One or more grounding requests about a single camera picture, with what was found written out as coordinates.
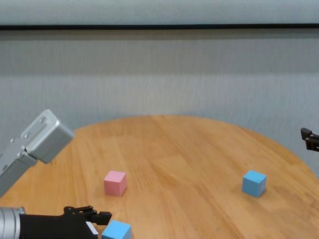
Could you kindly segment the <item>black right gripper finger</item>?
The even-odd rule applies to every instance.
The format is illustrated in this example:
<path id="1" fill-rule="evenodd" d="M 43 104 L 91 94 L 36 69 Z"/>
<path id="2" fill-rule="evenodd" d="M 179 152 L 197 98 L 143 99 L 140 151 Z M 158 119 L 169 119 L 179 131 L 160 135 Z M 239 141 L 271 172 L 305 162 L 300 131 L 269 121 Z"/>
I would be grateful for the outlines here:
<path id="1" fill-rule="evenodd" d="M 301 137 L 306 144 L 307 150 L 318 151 L 319 150 L 319 136 L 314 134 L 307 128 L 301 128 Z"/>

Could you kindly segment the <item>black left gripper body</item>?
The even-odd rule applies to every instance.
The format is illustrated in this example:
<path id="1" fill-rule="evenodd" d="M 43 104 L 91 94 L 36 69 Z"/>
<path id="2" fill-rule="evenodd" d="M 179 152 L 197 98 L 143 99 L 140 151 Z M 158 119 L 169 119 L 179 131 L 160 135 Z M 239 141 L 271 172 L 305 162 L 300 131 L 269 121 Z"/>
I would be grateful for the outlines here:
<path id="1" fill-rule="evenodd" d="M 20 215 L 21 239 L 96 239 L 87 222 L 98 223 L 99 215 Z"/>

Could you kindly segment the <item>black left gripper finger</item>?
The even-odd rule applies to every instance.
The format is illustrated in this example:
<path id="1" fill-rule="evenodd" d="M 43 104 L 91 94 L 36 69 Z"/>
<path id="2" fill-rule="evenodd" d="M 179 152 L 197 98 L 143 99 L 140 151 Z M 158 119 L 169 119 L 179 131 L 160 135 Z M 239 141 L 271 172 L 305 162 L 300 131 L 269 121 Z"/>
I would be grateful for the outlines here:
<path id="1" fill-rule="evenodd" d="M 93 206 L 84 206 L 78 208 L 67 206 L 64 208 L 64 215 L 103 226 L 107 226 L 112 217 L 111 212 L 98 212 L 93 208 Z"/>

